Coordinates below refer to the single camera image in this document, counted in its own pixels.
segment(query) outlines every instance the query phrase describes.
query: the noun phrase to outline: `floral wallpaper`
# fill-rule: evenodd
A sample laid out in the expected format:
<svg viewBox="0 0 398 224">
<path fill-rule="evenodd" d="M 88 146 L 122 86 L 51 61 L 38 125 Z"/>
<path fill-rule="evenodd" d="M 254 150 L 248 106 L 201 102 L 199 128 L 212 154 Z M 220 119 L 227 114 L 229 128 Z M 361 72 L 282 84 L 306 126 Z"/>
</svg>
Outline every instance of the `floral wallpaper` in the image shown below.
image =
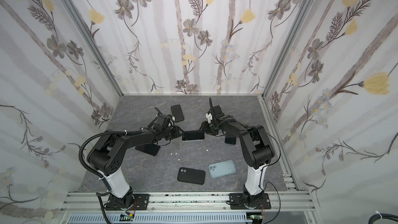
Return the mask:
<svg viewBox="0 0 398 224">
<path fill-rule="evenodd" d="M 0 219 L 52 223 L 84 176 L 79 145 L 118 97 L 60 0 L 0 5 Z"/>
<path fill-rule="evenodd" d="M 127 94 L 262 93 L 303 0 L 72 0 Z"/>
<path fill-rule="evenodd" d="M 266 93 L 323 223 L 396 213 L 397 25 L 396 0 L 315 0 Z"/>
</svg>

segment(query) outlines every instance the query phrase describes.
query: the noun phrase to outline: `gray marble surface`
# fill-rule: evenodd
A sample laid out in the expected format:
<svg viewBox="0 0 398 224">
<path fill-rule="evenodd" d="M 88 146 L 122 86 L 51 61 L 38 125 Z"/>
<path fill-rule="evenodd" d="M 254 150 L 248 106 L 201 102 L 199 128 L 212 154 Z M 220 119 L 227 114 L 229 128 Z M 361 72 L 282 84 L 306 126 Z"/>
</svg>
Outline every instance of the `gray marble surface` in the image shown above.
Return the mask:
<svg viewBox="0 0 398 224">
<path fill-rule="evenodd" d="M 230 114 L 244 124 L 265 126 L 260 103 L 256 96 L 212 96 L 213 105 L 220 105 L 225 114 Z M 108 129 L 138 130 L 147 126 L 156 116 L 154 107 L 163 114 L 171 114 L 170 107 L 180 104 L 185 120 L 176 123 L 183 130 L 197 130 L 206 120 L 209 97 L 196 95 L 174 96 L 123 96 L 112 117 Z M 211 178 L 208 165 L 233 160 L 236 173 Z M 201 169 L 206 172 L 204 185 L 177 181 L 180 167 Z M 205 140 L 182 142 L 181 138 L 162 146 L 153 157 L 134 148 L 127 150 L 122 171 L 134 191 L 241 191 L 247 178 L 247 164 L 243 159 L 239 139 L 236 145 L 226 144 L 224 137 L 205 134 Z M 279 163 L 267 168 L 264 182 L 272 182 L 278 190 L 286 190 Z M 87 173 L 79 191 L 105 191 L 106 187 L 98 177 Z"/>
</svg>

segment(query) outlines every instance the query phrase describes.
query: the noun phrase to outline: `light blue phone case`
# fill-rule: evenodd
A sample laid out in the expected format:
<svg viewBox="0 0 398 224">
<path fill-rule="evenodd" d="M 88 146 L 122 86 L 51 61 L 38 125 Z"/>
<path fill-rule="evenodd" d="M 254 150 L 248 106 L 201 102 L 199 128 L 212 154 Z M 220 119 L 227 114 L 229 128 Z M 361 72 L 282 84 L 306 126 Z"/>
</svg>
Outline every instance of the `light blue phone case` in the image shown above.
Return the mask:
<svg viewBox="0 0 398 224">
<path fill-rule="evenodd" d="M 211 178 L 222 177 L 236 172 L 234 161 L 228 160 L 209 165 Z"/>
</svg>

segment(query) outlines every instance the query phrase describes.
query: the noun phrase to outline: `wallpapered wall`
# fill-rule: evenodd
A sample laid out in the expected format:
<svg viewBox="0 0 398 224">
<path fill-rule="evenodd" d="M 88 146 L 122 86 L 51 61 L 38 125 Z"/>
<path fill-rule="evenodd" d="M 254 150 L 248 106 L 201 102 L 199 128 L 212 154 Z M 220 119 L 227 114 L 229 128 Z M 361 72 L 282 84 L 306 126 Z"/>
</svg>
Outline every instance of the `wallpapered wall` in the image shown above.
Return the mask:
<svg viewBox="0 0 398 224">
<path fill-rule="evenodd" d="M 124 93 L 260 93 L 302 0 L 72 0 Z"/>
<path fill-rule="evenodd" d="M 52 223 L 118 97 L 59 0 L 0 4 L 0 222 Z"/>
<path fill-rule="evenodd" d="M 323 223 L 398 209 L 398 4 L 315 0 L 267 103 Z"/>
</svg>

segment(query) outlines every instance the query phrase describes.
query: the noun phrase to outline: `white zip tie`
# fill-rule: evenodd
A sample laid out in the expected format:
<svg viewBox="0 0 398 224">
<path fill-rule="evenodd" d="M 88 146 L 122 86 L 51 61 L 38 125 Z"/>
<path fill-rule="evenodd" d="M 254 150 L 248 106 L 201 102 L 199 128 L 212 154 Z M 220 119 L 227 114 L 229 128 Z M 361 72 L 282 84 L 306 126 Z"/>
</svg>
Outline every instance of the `white zip tie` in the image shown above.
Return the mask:
<svg viewBox="0 0 398 224">
<path fill-rule="evenodd" d="M 376 214 L 380 215 L 380 219 L 383 219 L 383 217 L 381 216 L 381 213 L 379 211 L 376 210 L 375 212 L 376 212 Z"/>
</svg>

